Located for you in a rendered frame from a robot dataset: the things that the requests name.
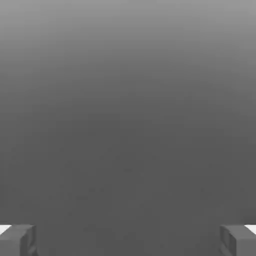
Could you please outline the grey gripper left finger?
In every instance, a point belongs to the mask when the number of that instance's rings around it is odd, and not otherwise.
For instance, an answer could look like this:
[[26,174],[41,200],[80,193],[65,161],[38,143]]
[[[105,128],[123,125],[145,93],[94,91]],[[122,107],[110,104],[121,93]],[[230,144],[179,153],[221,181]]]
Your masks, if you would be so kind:
[[0,256],[38,256],[33,224],[0,224]]

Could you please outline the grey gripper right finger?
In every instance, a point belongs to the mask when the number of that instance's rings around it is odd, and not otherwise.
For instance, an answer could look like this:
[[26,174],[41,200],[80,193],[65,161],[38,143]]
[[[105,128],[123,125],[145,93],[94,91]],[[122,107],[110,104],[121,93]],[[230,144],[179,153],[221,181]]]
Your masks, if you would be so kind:
[[256,224],[221,225],[219,256],[256,256]]

